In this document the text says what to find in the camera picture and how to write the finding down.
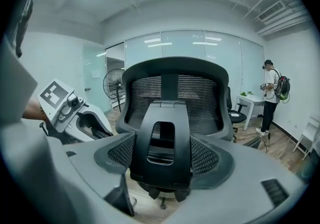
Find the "air conditioner vent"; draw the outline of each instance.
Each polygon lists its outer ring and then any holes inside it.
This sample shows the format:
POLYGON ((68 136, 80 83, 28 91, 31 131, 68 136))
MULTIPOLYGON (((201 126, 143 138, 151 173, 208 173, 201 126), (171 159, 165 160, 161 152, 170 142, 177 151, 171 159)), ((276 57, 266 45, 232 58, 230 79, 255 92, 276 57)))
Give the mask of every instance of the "air conditioner vent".
POLYGON ((275 15, 283 12, 285 9, 286 9, 286 6, 281 1, 278 1, 277 3, 269 7, 266 11, 261 13, 258 16, 258 18, 261 22, 264 22, 270 19, 271 17, 274 17, 275 15))
POLYGON ((277 207, 289 197, 287 192, 276 179, 263 181, 261 184, 271 199, 274 207, 277 207))

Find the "white t-shirt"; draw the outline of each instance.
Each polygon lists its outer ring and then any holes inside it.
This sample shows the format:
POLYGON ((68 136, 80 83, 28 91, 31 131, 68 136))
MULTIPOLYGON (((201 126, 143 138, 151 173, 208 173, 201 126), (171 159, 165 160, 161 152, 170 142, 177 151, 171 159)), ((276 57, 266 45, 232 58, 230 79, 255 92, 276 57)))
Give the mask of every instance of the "white t-shirt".
POLYGON ((279 103, 280 102, 280 99, 279 97, 277 97, 275 95, 275 89, 278 85, 278 81, 279 81, 279 75, 276 73, 276 71, 274 70, 270 70, 267 72, 266 76, 265 76, 265 83, 268 85, 268 84, 273 84, 274 87, 273 89, 269 89, 269 90, 266 90, 266 93, 267 94, 264 94, 266 95, 264 97, 265 101, 267 102, 273 102, 273 103, 279 103))

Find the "wooden floor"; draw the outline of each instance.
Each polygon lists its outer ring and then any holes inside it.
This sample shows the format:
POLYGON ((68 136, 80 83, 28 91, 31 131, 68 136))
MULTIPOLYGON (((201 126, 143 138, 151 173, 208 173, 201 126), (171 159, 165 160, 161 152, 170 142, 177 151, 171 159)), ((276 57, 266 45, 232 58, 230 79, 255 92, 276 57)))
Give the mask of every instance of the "wooden floor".
MULTIPOLYGON (((108 118, 113 133, 116 133, 115 123, 120 115, 119 109, 115 108, 113 112, 107 113, 108 118)), ((262 118, 251 119, 246 131, 243 130, 244 123, 235 124, 238 127, 238 132, 236 133, 237 142, 239 144, 244 144, 251 139, 255 138, 258 134, 256 132, 256 127, 260 126, 262 118)), ((284 165, 289 171, 296 173, 302 167, 303 154, 299 150, 293 152, 295 143, 281 130, 275 126, 271 126, 271 139, 270 142, 267 141, 267 154, 279 160, 279 162, 284 165)), ((261 141, 258 150, 266 153, 265 144, 261 141)), ((144 191, 140 186, 133 180, 130 179, 130 171, 126 173, 126 182, 131 197, 136 199, 136 206, 134 208, 135 219, 142 223, 156 224, 161 223, 170 214, 172 214, 178 207, 180 207, 183 202, 178 203, 175 199, 166 199, 165 205, 167 209, 162 210, 160 208, 161 199, 153 200, 149 197, 148 193, 144 191)))

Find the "person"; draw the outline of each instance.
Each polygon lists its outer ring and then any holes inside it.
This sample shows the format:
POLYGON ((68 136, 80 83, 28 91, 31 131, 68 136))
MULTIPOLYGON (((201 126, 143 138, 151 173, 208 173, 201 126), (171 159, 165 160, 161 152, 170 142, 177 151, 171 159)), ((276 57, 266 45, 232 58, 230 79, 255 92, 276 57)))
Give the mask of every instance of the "person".
POLYGON ((26 109, 22 115, 22 118, 33 120, 47 120, 47 116, 42 110, 39 102, 35 99, 30 99, 26 105, 26 109))
POLYGON ((270 125, 274 117, 274 113, 280 99, 275 94, 275 89, 278 85, 280 72, 274 67, 271 60, 264 62, 263 69, 267 70, 265 76, 265 84, 261 87, 264 90, 264 110, 263 110, 263 121, 262 127, 256 128, 255 130, 262 136, 269 133, 270 125))

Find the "gray robot arm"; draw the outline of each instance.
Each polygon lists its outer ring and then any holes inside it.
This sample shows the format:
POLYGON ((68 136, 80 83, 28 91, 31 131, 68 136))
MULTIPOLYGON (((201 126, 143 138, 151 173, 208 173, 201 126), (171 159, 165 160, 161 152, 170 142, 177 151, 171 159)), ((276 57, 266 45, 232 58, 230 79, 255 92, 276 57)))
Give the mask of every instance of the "gray robot arm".
POLYGON ((57 79, 38 95, 38 101, 47 116, 50 127, 48 130, 54 130, 55 137, 71 137, 79 142, 88 142, 102 138, 103 135, 113 135, 103 112, 96 106, 87 104, 82 97, 77 97, 73 88, 57 79), (92 123, 95 123, 92 133, 83 128, 84 124, 92 123))

